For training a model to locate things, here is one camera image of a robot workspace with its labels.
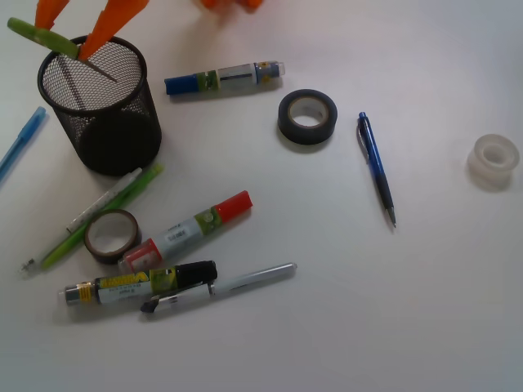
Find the pencil grip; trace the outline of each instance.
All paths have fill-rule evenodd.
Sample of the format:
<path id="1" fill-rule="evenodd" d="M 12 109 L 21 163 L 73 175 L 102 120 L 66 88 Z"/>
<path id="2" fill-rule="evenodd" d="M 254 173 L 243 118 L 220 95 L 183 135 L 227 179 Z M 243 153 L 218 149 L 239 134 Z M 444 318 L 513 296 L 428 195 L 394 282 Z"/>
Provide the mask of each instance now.
<path id="1" fill-rule="evenodd" d="M 376 175 L 376 186 L 378 187 L 378 192 L 382 198 L 382 203 L 385 209 L 392 208 L 393 204 L 391 191 L 389 190 L 387 178 L 384 174 Z"/>

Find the green highlighter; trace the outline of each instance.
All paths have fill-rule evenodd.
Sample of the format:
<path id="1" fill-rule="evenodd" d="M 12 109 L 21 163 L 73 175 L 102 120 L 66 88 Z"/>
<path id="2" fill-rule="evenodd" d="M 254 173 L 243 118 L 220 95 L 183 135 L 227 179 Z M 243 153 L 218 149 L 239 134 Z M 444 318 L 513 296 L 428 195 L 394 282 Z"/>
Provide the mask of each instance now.
<path id="1" fill-rule="evenodd" d="M 160 164 L 154 165 L 150 170 L 141 175 L 140 178 L 132 182 L 126 189 L 122 191 L 111 203 L 109 203 L 102 211 L 114 210 L 115 208 L 120 208 L 123 205 L 131 202 L 138 194 L 140 194 L 147 185 L 161 172 L 163 171 L 163 166 Z M 89 222 L 86 222 L 78 230 L 72 233 L 62 244 L 58 245 L 54 251 L 49 253 L 45 259 L 42 260 L 40 265 L 41 270 L 47 270 L 51 268 L 59 259 L 69 253 L 71 250 L 76 247 L 76 245 L 82 242 L 83 235 L 85 230 L 89 225 Z"/>
<path id="2" fill-rule="evenodd" d="M 58 53 L 68 56 L 71 59 L 78 60 L 87 67 L 94 69 L 97 73 L 104 75 L 113 82 L 117 82 L 115 78 L 105 71 L 102 71 L 93 63 L 87 60 L 79 60 L 78 54 L 80 53 L 80 47 L 78 47 L 75 43 L 71 42 L 66 37 L 62 37 L 57 33 L 53 33 L 51 30 L 40 29 L 17 18 L 9 18 L 7 21 L 7 27 L 22 37 L 30 39 L 31 41 L 36 42 L 37 44 L 42 45 L 47 49 L 57 51 Z"/>

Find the pen holder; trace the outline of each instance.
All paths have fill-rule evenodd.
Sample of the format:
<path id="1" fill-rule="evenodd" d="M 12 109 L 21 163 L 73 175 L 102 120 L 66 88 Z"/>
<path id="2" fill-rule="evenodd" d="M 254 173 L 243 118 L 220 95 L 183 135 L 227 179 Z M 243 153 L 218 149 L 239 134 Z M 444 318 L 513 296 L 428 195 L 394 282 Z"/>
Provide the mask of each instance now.
<path id="1" fill-rule="evenodd" d="M 162 133 L 143 55 L 129 42 L 112 38 L 89 61 L 117 82 L 52 52 L 38 71 L 40 94 L 85 166 L 107 176 L 146 167 L 158 153 Z"/>

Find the blue pen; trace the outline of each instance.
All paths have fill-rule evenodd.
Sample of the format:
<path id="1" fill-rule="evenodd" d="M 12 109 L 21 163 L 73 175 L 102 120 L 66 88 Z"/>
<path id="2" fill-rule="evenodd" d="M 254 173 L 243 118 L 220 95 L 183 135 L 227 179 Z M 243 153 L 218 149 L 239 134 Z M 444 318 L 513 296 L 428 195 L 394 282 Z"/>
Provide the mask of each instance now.
<path id="1" fill-rule="evenodd" d="M 16 138 L 15 143 L 13 143 L 9 151 L 7 151 L 7 154 L 3 157 L 2 161 L 0 162 L 0 181 L 9 171 L 9 168 L 15 162 L 18 155 L 20 155 L 20 152 L 22 151 L 22 149 L 24 149 L 25 145 L 27 145 L 27 142 L 34 135 L 35 131 L 38 129 L 45 117 L 46 110 L 43 107 L 39 106 L 38 109 L 36 109 L 36 112 L 34 112 L 33 116 L 29 119 L 27 124 L 24 125 L 24 127 L 20 131 L 20 134 Z"/>
<path id="2" fill-rule="evenodd" d="M 369 118 L 365 112 L 360 113 L 360 118 L 358 119 L 358 135 L 360 136 L 362 147 L 367 152 L 370 171 L 373 174 L 374 181 L 376 181 L 376 187 L 378 188 L 379 195 L 382 198 L 383 206 L 387 210 L 392 224 L 396 227 L 396 215 L 394 214 L 391 190 L 389 189 L 389 184 L 385 177 L 382 160 L 379 158 L 373 129 L 370 126 Z"/>

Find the silver pen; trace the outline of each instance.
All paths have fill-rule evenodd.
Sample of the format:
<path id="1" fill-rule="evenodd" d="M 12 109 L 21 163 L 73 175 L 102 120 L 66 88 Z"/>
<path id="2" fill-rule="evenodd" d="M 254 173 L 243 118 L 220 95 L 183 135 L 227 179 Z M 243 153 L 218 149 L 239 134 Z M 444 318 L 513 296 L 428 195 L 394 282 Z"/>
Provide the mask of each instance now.
<path id="1" fill-rule="evenodd" d="M 276 267 L 242 275 L 224 282 L 213 282 L 190 288 L 171 296 L 154 296 L 150 299 L 150 301 L 147 301 L 144 303 L 144 305 L 141 306 L 141 311 L 144 313 L 153 313 L 156 310 L 171 309 L 174 305 L 178 304 L 187 304 L 197 301 L 209 300 L 212 297 L 224 295 L 240 287 L 249 286 L 253 283 L 263 282 L 284 275 L 291 275 L 294 273 L 294 271 L 296 271 L 296 268 L 297 265 L 295 263 L 277 265 Z"/>

